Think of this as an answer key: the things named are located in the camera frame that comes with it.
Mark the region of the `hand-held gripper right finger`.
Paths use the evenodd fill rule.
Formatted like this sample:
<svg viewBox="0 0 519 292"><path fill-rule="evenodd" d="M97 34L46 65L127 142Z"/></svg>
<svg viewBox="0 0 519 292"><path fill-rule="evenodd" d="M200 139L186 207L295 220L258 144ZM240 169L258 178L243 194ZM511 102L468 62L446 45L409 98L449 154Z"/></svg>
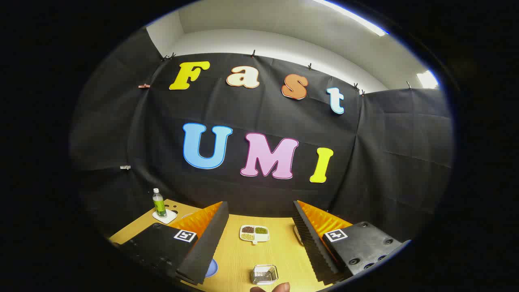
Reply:
<svg viewBox="0 0 519 292"><path fill-rule="evenodd" d="M302 201L293 222L317 277L325 285L369 273L408 246L370 222L349 223Z"/></svg>

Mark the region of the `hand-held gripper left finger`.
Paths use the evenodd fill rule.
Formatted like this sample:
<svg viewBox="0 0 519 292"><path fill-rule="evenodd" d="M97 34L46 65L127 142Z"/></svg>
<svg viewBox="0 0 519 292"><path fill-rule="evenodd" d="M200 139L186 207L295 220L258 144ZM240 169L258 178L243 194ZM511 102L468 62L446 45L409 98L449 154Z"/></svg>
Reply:
<svg viewBox="0 0 519 292"><path fill-rule="evenodd" d="M202 284L228 218L228 203L218 202L171 226L154 223L119 247L164 278Z"/></svg>

